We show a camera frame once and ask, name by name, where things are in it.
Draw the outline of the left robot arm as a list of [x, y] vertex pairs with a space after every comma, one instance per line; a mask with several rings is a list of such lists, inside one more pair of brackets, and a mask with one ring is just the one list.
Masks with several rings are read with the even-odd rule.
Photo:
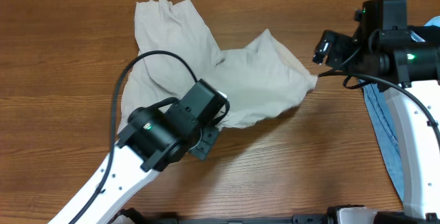
[[204, 160], [226, 116], [224, 93], [197, 81], [182, 99], [167, 98], [135, 109], [88, 182], [51, 220], [52, 223], [108, 223], [122, 206], [169, 164], [190, 153]]

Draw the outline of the beige khaki shorts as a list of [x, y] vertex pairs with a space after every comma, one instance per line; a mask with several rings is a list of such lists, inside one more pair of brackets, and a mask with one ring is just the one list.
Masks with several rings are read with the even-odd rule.
[[297, 107], [317, 83], [317, 76], [269, 30], [242, 49], [221, 50], [189, 0], [139, 2], [134, 25], [141, 53], [164, 50], [185, 62], [164, 54], [147, 56], [133, 66], [122, 94], [120, 128], [138, 107], [182, 98], [195, 78], [228, 98], [230, 110], [219, 128], [247, 128], [276, 117]]

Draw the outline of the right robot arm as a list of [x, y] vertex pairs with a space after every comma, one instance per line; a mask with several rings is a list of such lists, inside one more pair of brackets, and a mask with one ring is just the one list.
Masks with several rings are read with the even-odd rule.
[[357, 78], [400, 212], [331, 207], [314, 223], [439, 222], [439, 20], [407, 23], [406, 0], [365, 1], [348, 36], [323, 32], [313, 61], [328, 76]]

